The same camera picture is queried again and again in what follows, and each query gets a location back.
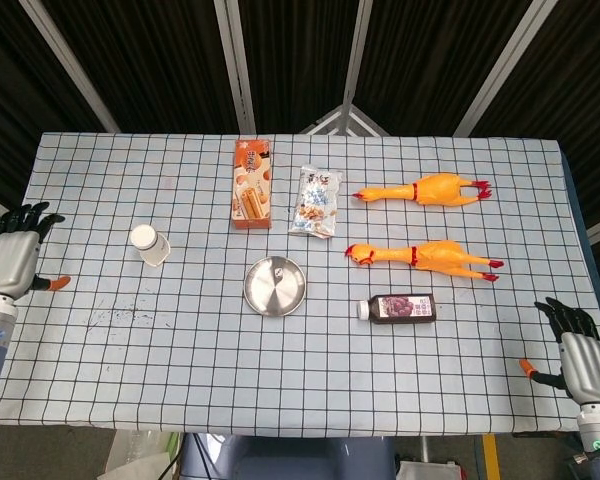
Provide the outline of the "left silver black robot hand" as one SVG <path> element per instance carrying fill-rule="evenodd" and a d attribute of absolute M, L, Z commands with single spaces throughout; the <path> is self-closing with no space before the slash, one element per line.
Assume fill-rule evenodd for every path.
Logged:
<path fill-rule="evenodd" d="M 0 295 L 13 300 L 29 291 L 58 291 L 71 278 L 43 278 L 36 273 L 41 245 L 56 223 L 65 217 L 46 215 L 48 202 L 25 204 L 0 216 Z"/>

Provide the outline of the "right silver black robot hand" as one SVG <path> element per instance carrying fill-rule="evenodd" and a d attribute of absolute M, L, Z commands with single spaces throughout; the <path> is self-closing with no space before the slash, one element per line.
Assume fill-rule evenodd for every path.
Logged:
<path fill-rule="evenodd" d="M 600 404 L 600 335 L 593 318 L 581 308 L 547 297 L 534 306 L 549 320 L 558 343 L 561 370 L 539 372 L 528 360 L 519 365 L 527 378 L 566 392 L 579 405 Z"/>

